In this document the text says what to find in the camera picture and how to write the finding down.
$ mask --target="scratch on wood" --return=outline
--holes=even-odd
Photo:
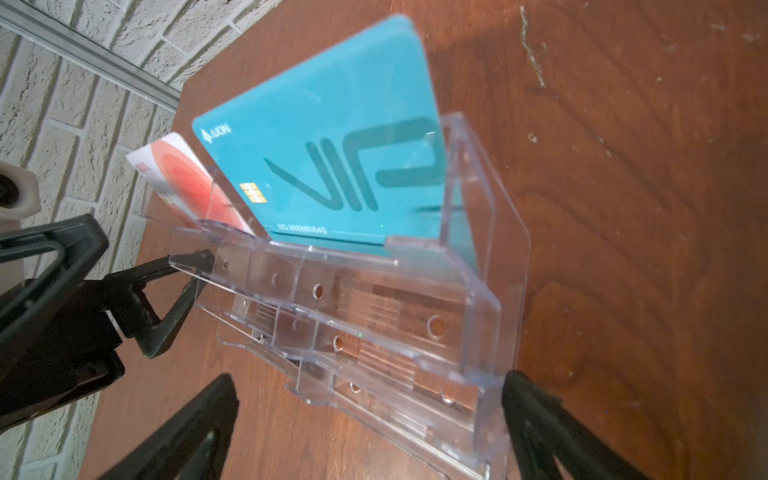
[[[533,65],[533,71],[536,72],[536,78],[538,78],[538,84],[542,88],[546,88],[544,83],[544,77],[541,74],[541,65],[536,61],[536,57],[533,55],[533,50],[528,46],[528,17],[525,16],[525,7],[520,7],[520,19],[522,20],[522,31],[520,32],[520,42],[523,44],[523,48],[528,53],[528,60]]]

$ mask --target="gray metal strip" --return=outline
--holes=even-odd
[[[0,0],[0,25],[175,112],[181,93],[22,0]]]

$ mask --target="axion logo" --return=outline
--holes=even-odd
[[[203,135],[203,140],[208,142],[209,144],[212,144],[214,142],[214,138],[221,137],[226,134],[231,134],[232,129],[227,124],[219,125],[218,127],[213,127],[210,129],[210,132],[207,132],[203,129],[200,129],[200,133]]]
[[[445,149],[442,141],[439,140],[440,126],[431,118],[411,118],[394,124],[381,125],[379,127],[367,128],[347,134],[342,140],[342,149],[346,157],[346,163],[352,171],[352,177],[362,194],[362,199],[366,206],[376,211],[379,205],[373,195],[373,190],[368,182],[365,172],[362,170],[359,154],[366,148],[384,147],[386,145],[400,144],[409,141],[427,141],[431,144],[432,152],[435,155],[435,163],[428,167],[411,168],[393,168],[389,170],[379,170],[376,172],[376,183],[384,188],[397,187],[427,187],[431,185],[440,185],[445,181]],[[323,151],[331,171],[336,181],[339,183],[346,201],[352,210],[359,212],[362,204],[357,197],[353,187],[352,179],[346,173],[346,169],[339,157],[333,142],[327,138],[320,140],[320,149],[310,142],[306,142],[306,152],[320,175],[320,179],[328,190],[328,197],[314,190],[298,178],[289,174],[283,168],[279,167],[269,159],[264,158],[266,165],[270,170],[282,178],[290,185],[301,191],[308,197],[315,200],[330,210],[342,210],[344,200],[333,182],[331,172],[328,171],[326,162],[320,156],[320,150]]]

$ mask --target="transparent side panel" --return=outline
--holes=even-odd
[[[196,308],[220,321],[222,343],[451,478],[503,478],[501,385],[517,357],[530,241],[465,119],[442,121],[438,238],[389,237],[384,254],[275,241],[216,171],[203,218],[163,212],[152,196],[147,217],[169,226],[170,263],[207,282]],[[195,250],[213,265],[189,264]]]

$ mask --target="brown wooden surface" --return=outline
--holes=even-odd
[[[531,231],[521,369],[648,475],[768,475],[765,3],[284,0],[187,82],[174,130],[209,161],[193,118],[393,12]],[[225,478],[436,478],[215,332],[196,314],[156,360],[121,347],[82,478],[219,372],[241,401]]]

